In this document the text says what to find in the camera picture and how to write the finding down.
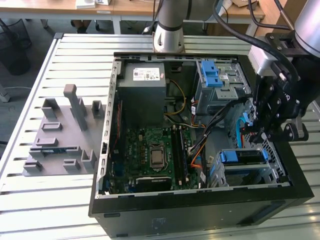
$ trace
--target white label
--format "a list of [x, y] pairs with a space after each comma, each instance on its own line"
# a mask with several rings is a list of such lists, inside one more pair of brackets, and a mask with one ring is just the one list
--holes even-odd
[[209, 159], [206, 161], [207, 164], [213, 164], [214, 162], [214, 157], [213, 156], [209, 156]]
[[205, 183], [206, 182], [206, 175], [203, 173], [203, 172], [201, 172], [201, 174], [200, 174], [200, 178], [201, 178], [201, 180]]
[[226, 74], [226, 75], [220, 75], [220, 79], [228, 80], [229, 78], [228, 78], [228, 75]]
[[191, 113], [192, 113], [192, 115], [196, 115], [196, 107], [195, 106], [191, 106]]
[[133, 70], [133, 81], [160, 81], [160, 69], [153, 68], [135, 68]]
[[111, 14], [110, 11], [96, 11], [97, 14]]

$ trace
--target metal table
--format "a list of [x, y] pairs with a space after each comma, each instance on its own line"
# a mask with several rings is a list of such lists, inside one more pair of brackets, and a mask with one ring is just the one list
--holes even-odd
[[[186, 36], [188, 53], [243, 54], [250, 46], [231, 37]], [[13, 239], [108, 239], [88, 217], [93, 175], [24, 177], [21, 173], [40, 126], [40, 107], [47, 97], [69, 105], [65, 84], [76, 84], [84, 104], [107, 102], [114, 52], [150, 52], [152, 39], [141, 35], [65, 34], [54, 39], [9, 144], [0, 161], [0, 237]], [[314, 198], [282, 211], [261, 225], [148, 237], [147, 239], [233, 240], [320, 239], [320, 122], [309, 107], [303, 121], [307, 143], [292, 149], [311, 185]]]

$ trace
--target yellow wire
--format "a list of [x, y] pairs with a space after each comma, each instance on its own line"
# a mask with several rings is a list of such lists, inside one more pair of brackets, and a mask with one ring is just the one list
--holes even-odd
[[181, 87], [175, 81], [173, 81], [171, 79], [170, 79], [170, 81], [173, 82], [177, 86], [177, 88], [180, 90], [180, 92], [182, 93], [182, 95], [183, 95], [183, 105], [182, 105], [182, 108], [179, 111], [167, 112], [167, 113], [164, 114], [164, 115], [169, 115], [169, 116], [181, 113], [185, 109], [185, 106], [186, 106], [186, 96], [185, 96], [184, 91], [182, 91]]

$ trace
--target green circuit board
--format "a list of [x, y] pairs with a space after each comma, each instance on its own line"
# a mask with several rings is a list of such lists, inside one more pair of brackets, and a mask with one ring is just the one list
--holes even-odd
[[[185, 149], [192, 145], [191, 133], [188, 127], [182, 128]], [[155, 148], [164, 149], [165, 164], [162, 168], [151, 166], [151, 151]], [[127, 183], [138, 177], [170, 177], [172, 190], [197, 188], [197, 173], [192, 170], [188, 175], [188, 182], [179, 185], [175, 180], [175, 165], [172, 152], [170, 128], [142, 128], [127, 129], [125, 134], [124, 174], [118, 180], [117, 192], [128, 193]]]

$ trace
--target power supply label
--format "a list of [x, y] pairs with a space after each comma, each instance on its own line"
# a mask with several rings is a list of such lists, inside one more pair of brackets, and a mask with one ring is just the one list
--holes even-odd
[[160, 81], [160, 69], [157, 67], [135, 68], [133, 81]]

